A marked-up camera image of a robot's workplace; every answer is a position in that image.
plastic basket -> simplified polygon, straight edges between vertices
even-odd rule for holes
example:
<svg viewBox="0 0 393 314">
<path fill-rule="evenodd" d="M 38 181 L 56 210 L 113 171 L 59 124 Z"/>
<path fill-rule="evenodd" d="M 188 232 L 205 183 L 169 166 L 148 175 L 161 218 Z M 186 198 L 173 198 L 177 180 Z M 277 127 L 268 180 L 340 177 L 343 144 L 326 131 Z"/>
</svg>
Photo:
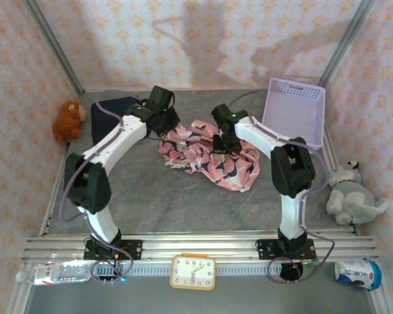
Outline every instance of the plastic basket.
<svg viewBox="0 0 393 314">
<path fill-rule="evenodd" d="M 319 86 L 272 78 L 262 124 L 290 138 L 302 137 L 318 150 L 323 145 L 325 94 Z"/>
</svg>

gray mat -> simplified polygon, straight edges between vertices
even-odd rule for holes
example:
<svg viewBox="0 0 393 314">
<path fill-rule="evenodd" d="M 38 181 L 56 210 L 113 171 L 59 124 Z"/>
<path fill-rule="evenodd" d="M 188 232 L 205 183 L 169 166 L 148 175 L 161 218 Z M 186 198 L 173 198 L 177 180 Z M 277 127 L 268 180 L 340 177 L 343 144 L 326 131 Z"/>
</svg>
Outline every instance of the gray mat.
<svg viewBox="0 0 393 314">
<path fill-rule="evenodd" d="M 214 124 L 210 113 L 221 104 L 229 103 L 247 90 L 177 91 L 176 110 L 185 126 L 199 119 Z M 252 113 L 261 120 L 266 91 L 261 92 L 252 105 Z M 83 105 L 89 113 L 82 125 L 82 136 L 70 145 L 69 153 L 82 154 L 92 147 L 90 106 L 97 93 L 86 93 Z M 141 98 L 149 92 L 138 92 Z M 101 100 L 124 97 L 125 93 L 104 92 Z M 234 104 L 234 110 L 248 109 L 252 96 Z M 159 142 L 144 139 L 135 144 L 115 165 L 109 182 L 112 198 L 109 203 L 113 220 L 122 233 L 142 232 L 211 232 L 224 230 L 273 230 L 281 219 L 280 196 L 271 182 L 271 162 L 262 155 L 261 172 L 247 192 L 231 192 L 211 183 L 201 173 L 192 175 L 164 165 L 159 155 Z M 321 185 L 324 170 L 313 159 L 316 179 L 313 187 Z M 87 234 L 84 221 L 69 224 L 58 220 L 58 206 L 62 197 L 62 182 L 49 234 Z M 307 202 L 306 224 L 309 228 L 336 228 L 334 218 L 326 213 L 329 190 L 310 196 Z M 65 216 L 77 213 L 68 201 Z"/>
<path fill-rule="evenodd" d="M 373 314 L 364 288 L 335 282 L 333 264 L 312 279 L 278 285 L 265 277 L 217 277 L 213 291 L 173 289 L 168 277 L 33 287 L 26 314 Z"/>
</svg>

dark blue cloth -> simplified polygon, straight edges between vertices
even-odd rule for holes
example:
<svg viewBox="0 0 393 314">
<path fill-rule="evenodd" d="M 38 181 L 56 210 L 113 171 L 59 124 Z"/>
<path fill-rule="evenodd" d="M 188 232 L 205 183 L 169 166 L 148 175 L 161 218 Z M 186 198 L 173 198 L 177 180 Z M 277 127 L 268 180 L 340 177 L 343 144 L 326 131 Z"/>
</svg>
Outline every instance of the dark blue cloth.
<svg viewBox="0 0 393 314">
<path fill-rule="evenodd" d="M 119 116 L 125 115 L 126 110 L 137 103 L 138 99 L 134 97 L 124 97 L 100 101 L 99 104 L 106 110 L 111 111 Z M 98 144 L 110 131 L 113 130 L 119 121 L 113 116 L 105 114 L 99 110 L 94 103 L 90 108 L 90 116 L 92 119 L 92 140 L 93 145 Z"/>
</svg>

can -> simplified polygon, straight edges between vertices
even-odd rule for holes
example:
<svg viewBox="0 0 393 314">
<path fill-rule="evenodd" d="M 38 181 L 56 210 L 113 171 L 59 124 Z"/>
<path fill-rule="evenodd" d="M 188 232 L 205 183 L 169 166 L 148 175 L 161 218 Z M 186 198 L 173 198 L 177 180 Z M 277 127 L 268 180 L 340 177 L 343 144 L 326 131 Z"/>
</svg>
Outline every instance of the can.
<svg viewBox="0 0 393 314">
<path fill-rule="evenodd" d="M 335 262 L 335 278 L 338 282 L 375 290 L 381 285 L 381 269 L 372 260 Z"/>
</svg>

clock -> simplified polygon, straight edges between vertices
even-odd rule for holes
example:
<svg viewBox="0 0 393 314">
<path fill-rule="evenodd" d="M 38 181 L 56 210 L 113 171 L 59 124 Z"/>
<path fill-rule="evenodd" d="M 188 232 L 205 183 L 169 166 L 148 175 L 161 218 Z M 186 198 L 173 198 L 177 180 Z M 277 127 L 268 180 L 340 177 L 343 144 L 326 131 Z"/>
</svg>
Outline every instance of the clock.
<svg viewBox="0 0 393 314">
<path fill-rule="evenodd" d="M 179 289 L 212 290 L 215 287 L 215 261 L 206 255 L 176 255 L 170 269 L 170 285 Z"/>
</svg>

